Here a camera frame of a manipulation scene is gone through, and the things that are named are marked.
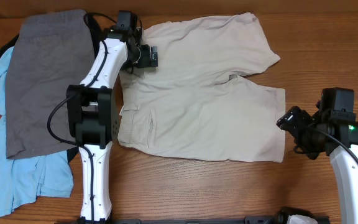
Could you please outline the beige khaki shorts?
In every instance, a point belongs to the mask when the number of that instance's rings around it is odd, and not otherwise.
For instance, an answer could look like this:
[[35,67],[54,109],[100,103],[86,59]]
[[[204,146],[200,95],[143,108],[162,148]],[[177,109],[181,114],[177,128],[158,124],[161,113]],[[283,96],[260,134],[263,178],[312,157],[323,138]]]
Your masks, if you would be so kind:
[[285,90],[249,80],[279,61],[254,14],[157,24],[144,42],[158,66],[120,74],[120,145],[204,161],[283,160]]

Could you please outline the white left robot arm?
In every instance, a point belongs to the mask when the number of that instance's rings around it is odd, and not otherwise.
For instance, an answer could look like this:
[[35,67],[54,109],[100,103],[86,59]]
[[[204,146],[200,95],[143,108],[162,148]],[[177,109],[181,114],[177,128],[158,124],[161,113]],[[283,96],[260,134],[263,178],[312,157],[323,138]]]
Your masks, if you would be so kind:
[[78,223],[111,221],[109,156],[119,129],[113,88],[121,70],[158,65],[157,48],[143,44],[142,33],[136,14],[119,11],[116,23],[102,34],[87,76],[67,88],[69,131],[83,165],[83,205]]

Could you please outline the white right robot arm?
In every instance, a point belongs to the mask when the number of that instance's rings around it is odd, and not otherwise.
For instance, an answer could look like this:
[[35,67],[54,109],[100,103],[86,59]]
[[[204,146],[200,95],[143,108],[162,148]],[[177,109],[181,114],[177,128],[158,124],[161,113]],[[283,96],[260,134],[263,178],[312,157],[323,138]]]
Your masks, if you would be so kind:
[[354,113],[354,91],[325,88],[309,115],[291,107],[277,126],[294,138],[294,151],[315,160],[325,153],[334,170],[339,192],[341,220],[358,223],[358,121]]

